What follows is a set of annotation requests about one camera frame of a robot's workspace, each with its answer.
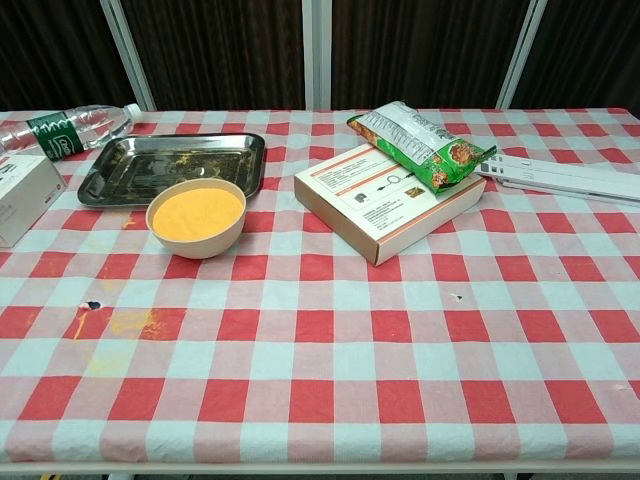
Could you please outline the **flat box with orange print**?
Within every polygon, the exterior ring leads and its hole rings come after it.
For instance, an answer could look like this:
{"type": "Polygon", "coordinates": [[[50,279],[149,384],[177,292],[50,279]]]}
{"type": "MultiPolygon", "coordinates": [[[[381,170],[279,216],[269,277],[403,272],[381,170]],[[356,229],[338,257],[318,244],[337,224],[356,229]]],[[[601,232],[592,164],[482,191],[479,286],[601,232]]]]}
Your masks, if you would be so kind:
{"type": "Polygon", "coordinates": [[[378,266],[479,201],[486,180],[471,174],[439,194],[370,145],[297,173],[294,193],[307,209],[378,266]]]}

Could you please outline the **red white checked tablecloth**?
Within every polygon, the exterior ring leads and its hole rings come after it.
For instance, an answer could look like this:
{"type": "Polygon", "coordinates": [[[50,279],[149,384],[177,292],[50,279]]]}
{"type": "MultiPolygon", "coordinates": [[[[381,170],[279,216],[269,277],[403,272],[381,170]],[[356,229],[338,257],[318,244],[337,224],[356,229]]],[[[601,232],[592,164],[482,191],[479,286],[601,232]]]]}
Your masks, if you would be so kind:
{"type": "Polygon", "coordinates": [[[295,199],[355,147],[347,113],[160,112],[252,132],[238,243],[169,255],[89,210],[94,161],[0,250],[0,468],[57,463],[640,462],[640,209],[488,183],[374,267],[295,199]]]}

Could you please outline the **white partition post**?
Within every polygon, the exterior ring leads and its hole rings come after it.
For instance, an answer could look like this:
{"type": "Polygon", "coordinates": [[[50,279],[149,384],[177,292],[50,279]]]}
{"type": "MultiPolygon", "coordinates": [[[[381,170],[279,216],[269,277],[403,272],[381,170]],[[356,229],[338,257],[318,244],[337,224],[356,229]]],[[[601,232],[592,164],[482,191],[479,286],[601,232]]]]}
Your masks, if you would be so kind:
{"type": "Polygon", "coordinates": [[[145,111],[155,111],[156,103],[121,0],[99,0],[99,2],[136,102],[145,111]]]}
{"type": "Polygon", "coordinates": [[[307,110],[330,110],[332,0],[301,0],[304,93],[307,110]]]}
{"type": "Polygon", "coordinates": [[[522,72],[536,38],[548,0],[529,0],[516,45],[507,68],[496,108],[509,109],[519,85],[522,72]]]}

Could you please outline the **small white product box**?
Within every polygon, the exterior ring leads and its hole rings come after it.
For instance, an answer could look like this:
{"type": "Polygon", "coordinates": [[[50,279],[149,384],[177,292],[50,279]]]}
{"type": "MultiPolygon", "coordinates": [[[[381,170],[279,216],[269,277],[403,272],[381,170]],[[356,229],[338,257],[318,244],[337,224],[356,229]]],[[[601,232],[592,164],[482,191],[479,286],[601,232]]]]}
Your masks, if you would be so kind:
{"type": "Polygon", "coordinates": [[[0,155],[0,248],[13,247],[66,189],[42,155],[0,155]]]}

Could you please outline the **green snack bag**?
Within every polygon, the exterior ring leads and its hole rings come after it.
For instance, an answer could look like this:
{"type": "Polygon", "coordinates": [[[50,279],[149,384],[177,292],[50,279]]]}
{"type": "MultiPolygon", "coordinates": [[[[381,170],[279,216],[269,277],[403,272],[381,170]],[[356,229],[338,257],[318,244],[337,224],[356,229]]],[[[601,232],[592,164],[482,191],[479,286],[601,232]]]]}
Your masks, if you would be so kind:
{"type": "Polygon", "coordinates": [[[497,153],[484,149],[393,101],[347,121],[368,143],[414,174],[432,192],[449,189],[497,153]]]}

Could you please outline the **white folding stand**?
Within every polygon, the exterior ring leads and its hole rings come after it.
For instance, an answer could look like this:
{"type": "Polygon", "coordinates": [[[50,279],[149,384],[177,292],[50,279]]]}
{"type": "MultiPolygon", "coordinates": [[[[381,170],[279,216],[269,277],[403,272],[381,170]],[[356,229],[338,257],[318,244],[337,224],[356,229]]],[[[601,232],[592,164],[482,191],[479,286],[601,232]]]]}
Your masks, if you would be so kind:
{"type": "Polygon", "coordinates": [[[496,154],[475,172],[505,187],[640,208],[640,175],[496,154]]]}

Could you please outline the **stainless steel tray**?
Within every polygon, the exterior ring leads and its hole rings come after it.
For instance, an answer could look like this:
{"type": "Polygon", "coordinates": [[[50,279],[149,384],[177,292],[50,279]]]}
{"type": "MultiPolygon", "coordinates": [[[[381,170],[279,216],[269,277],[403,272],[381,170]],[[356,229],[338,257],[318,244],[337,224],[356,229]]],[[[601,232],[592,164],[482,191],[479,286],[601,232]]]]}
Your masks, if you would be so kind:
{"type": "Polygon", "coordinates": [[[216,178],[246,197],[262,187],[266,144],[253,133],[127,136],[109,141],[78,189],[88,207],[143,206],[180,182],[216,178]]]}

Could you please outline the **beige bowl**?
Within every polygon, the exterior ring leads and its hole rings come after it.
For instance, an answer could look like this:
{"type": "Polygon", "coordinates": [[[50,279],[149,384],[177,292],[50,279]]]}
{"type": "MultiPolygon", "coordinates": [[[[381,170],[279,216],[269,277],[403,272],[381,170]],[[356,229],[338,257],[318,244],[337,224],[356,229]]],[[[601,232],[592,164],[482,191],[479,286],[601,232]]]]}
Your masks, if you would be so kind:
{"type": "Polygon", "coordinates": [[[226,250],[239,238],[245,223],[246,216],[246,199],[244,193],[235,184],[221,179],[195,179],[178,183],[157,195],[151,202],[146,211],[146,223],[149,230],[155,238],[169,251],[175,255],[179,255],[189,259],[205,259],[214,257],[226,250]],[[170,197],[196,188],[220,188],[234,194],[241,200],[244,212],[239,219],[228,229],[211,237],[203,238],[196,241],[172,241],[157,234],[152,227],[152,218],[159,208],[160,204],[170,197]]]}

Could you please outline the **clear plastic water bottle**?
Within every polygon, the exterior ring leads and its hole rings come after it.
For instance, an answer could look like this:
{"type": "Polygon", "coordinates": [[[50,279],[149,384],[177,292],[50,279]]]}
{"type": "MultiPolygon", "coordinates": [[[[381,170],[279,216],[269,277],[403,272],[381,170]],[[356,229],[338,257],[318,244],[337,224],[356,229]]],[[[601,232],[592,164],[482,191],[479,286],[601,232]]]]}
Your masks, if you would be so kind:
{"type": "Polygon", "coordinates": [[[0,128],[0,155],[39,147],[50,160],[63,159],[127,135],[143,116],[137,104],[54,112],[0,128]]]}

